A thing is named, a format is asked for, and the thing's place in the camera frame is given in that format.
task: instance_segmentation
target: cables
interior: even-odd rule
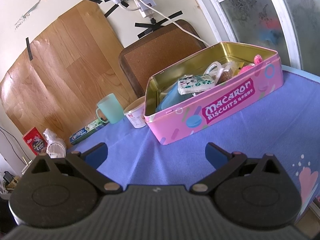
[[[180,30],[184,31],[185,33],[190,34],[192,37],[196,38],[199,41],[202,41],[204,44],[206,44],[207,46],[211,46],[210,44],[208,44],[207,42],[205,42],[204,40],[201,40],[199,37],[197,37],[196,35],[194,35],[193,33],[190,33],[188,31],[186,31],[185,29],[183,29],[179,24],[177,24],[176,22],[174,22],[173,20],[171,20],[170,18],[168,18],[167,16],[163,15],[161,12],[157,11],[156,9],[152,8],[151,6],[145,4],[142,0],[139,0],[140,2],[142,2],[146,7],[148,7],[149,9],[155,11],[156,13],[160,14],[162,17],[168,19],[170,22],[172,22],[173,24],[175,24]]]
[[[0,130],[0,132],[3,133],[4,137],[5,137],[5,138],[7,139],[7,141],[10,143],[11,148],[12,148],[12,150],[14,151],[15,155],[16,155],[16,156],[20,159],[20,161],[22,161],[23,164],[24,164],[24,161],[19,157],[19,155],[17,155],[16,151],[14,150],[14,148],[13,148],[13,146],[12,146],[12,143],[9,141],[9,139],[7,138],[7,136],[5,135],[5,133],[4,133],[2,130]]]
[[[137,11],[137,10],[140,10],[140,8],[136,7],[136,8],[127,8],[127,7],[124,7],[121,3],[118,3],[119,7],[122,8],[122,9],[125,9],[127,11]]]
[[[16,142],[19,144],[21,150],[23,151],[24,155],[28,158],[29,161],[31,161],[30,158],[28,157],[28,155],[25,153],[25,151],[24,151],[24,149],[22,148],[22,146],[20,145],[20,143],[18,142],[18,140],[17,140],[11,133],[9,133],[6,129],[4,129],[3,127],[0,126],[0,132],[3,133],[3,135],[5,136],[5,138],[7,139],[7,141],[10,143],[10,145],[11,145],[11,147],[12,147],[12,150],[14,151],[14,153],[16,154],[16,156],[20,159],[20,157],[19,157],[19,156],[17,155],[17,153],[15,152],[15,150],[14,150],[11,142],[9,141],[9,139],[7,138],[7,136],[5,135],[5,133],[4,133],[2,130],[4,130],[6,133],[10,134],[10,135],[16,140]]]

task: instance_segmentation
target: metal screw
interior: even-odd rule
[[[195,192],[206,192],[208,190],[208,186],[206,184],[198,183],[192,186],[192,189]]]
[[[120,188],[120,185],[115,182],[108,182],[103,187],[105,190],[118,190]]]

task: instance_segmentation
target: wood grain panel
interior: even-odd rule
[[[96,119],[96,104],[114,93],[123,108],[136,99],[118,65],[123,47],[96,3],[84,0],[25,49],[1,82],[5,112],[24,134],[36,126],[63,138]]]

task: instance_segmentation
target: cup handle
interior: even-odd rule
[[[108,120],[107,121],[103,121],[103,119],[98,115],[98,110],[99,110],[99,108],[96,109],[96,115],[97,115],[98,119],[100,119],[101,122],[103,122],[103,123],[108,123],[109,122]]]

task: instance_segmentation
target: pink tin box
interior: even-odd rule
[[[162,91],[185,74],[203,74],[214,61],[253,62],[260,54],[263,62],[195,97],[155,113]],[[149,78],[146,90],[145,120],[163,144],[192,135],[209,125],[251,105],[283,85],[278,53],[242,43],[221,42],[203,49]]]

